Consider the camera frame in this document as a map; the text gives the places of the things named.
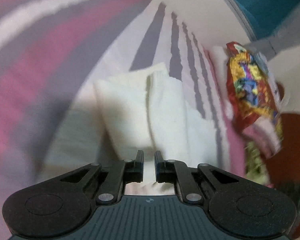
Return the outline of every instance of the candy wrapper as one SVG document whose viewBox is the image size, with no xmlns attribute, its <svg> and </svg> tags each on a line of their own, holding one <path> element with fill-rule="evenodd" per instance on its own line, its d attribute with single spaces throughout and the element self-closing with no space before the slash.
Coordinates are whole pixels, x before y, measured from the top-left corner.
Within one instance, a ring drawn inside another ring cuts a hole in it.
<svg viewBox="0 0 300 240">
<path fill-rule="evenodd" d="M 227 90 L 233 106 L 233 124 L 270 158 L 281 148 L 279 92 L 262 54 L 252 55 L 237 42 L 227 44 Z"/>
</svg>

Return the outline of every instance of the metal screw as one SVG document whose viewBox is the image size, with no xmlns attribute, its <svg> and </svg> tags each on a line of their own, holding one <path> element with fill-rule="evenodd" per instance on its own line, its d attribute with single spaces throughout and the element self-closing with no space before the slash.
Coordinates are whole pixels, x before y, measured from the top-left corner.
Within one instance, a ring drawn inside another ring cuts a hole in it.
<svg viewBox="0 0 300 240">
<path fill-rule="evenodd" d="M 100 199 L 101 201 L 110 201 L 110 200 L 113 200 L 113 198 L 114 198 L 114 196 L 109 193 L 103 193 L 98 196 L 98 199 Z"/>
<path fill-rule="evenodd" d="M 186 196 L 186 199 L 189 201 L 199 201 L 201 199 L 201 196 L 196 193 L 191 193 Z"/>
</svg>

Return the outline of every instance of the snack bag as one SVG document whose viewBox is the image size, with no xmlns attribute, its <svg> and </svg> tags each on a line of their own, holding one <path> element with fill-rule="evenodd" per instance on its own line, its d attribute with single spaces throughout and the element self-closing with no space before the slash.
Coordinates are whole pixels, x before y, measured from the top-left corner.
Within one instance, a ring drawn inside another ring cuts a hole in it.
<svg viewBox="0 0 300 240">
<path fill-rule="evenodd" d="M 228 43 L 227 48 L 231 54 L 227 90 L 234 127 L 270 158 L 280 150 L 282 141 L 279 90 L 262 54 L 252 55 L 237 42 Z"/>
</svg>

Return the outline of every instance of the white towel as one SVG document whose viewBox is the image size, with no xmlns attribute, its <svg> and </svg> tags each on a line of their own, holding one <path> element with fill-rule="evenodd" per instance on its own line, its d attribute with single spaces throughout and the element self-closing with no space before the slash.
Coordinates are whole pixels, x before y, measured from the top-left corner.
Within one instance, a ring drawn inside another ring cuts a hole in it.
<svg viewBox="0 0 300 240">
<path fill-rule="evenodd" d="M 155 182 L 154 152 L 164 159 L 217 166 L 212 120 L 201 118 L 185 101 L 181 81 L 169 77 L 163 63 L 95 82 L 96 98 L 114 149 L 121 159 L 145 152 L 144 182 L 127 185 L 126 193 L 173 194 Z"/>
</svg>

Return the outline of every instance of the bedsheet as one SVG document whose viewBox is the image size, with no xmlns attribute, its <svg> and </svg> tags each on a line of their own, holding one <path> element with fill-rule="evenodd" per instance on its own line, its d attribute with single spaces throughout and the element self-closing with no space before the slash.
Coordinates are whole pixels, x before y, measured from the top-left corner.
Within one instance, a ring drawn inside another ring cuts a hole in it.
<svg viewBox="0 0 300 240">
<path fill-rule="evenodd" d="M 231 171 L 210 63 L 172 8 L 160 0 L 0 0 L 0 239 L 10 235 L 1 215 L 4 200 L 38 180 L 69 116 L 76 122 L 82 118 L 82 126 L 70 133 L 80 132 L 86 140 L 79 142 L 72 133 L 67 138 L 72 144 L 60 151 L 87 154 L 77 165 L 106 152 L 106 139 L 96 137 L 85 119 L 91 108 L 83 88 L 96 77 L 160 62 L 182 80 L 189 104 L 213 120 L 218 166 Z M 62 173 L 66 157 L 58 161 Z"/>
</svg>

